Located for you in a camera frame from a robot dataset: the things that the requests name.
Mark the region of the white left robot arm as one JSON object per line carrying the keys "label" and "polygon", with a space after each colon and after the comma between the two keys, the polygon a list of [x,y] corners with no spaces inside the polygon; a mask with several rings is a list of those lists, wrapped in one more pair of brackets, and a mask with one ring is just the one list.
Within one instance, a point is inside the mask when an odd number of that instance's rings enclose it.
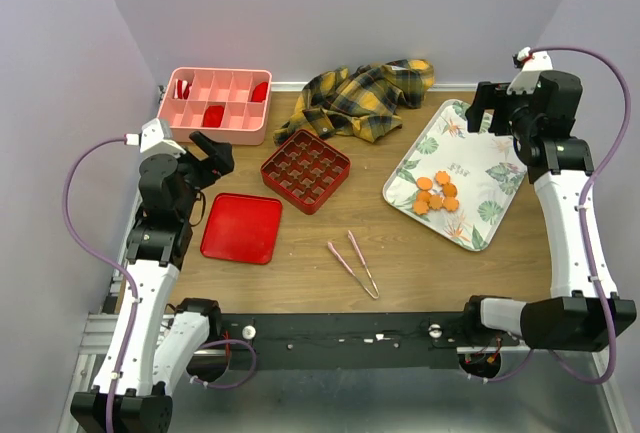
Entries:
{"label": "white left robot arm", "polygon": [[172,395],[199,347],[221,338],[214,300],[187,299],[162,337],[161,324],[192,238],[191,214],[199,194],[235,166],[232,147],[190,135],[199,159],[153,120],[122,143],[138,147],[141,203],[126,241],[127,284],[105,360],[87,392],[75,393],[70,411],[87,432],[165,432]]}

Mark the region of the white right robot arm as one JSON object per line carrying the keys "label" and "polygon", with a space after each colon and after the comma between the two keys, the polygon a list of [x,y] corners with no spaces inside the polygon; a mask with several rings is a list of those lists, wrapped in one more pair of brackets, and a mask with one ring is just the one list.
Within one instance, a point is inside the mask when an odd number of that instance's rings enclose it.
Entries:
{"label": "white right robot arm", "polygon": [[532,349],[599,352],[637,317],[634,302],[620,298],[610,277],[591,197],[582,192],[595,173],[588,144],[571,134],[581,95],[577,76],[547,70],[521,93],[481,82],[467,109],[471,132],[492,111],[490,133],[512,136],[542,207],[552,275],[546,300],[471,297],[459,323],[471,344],[505,332]]}

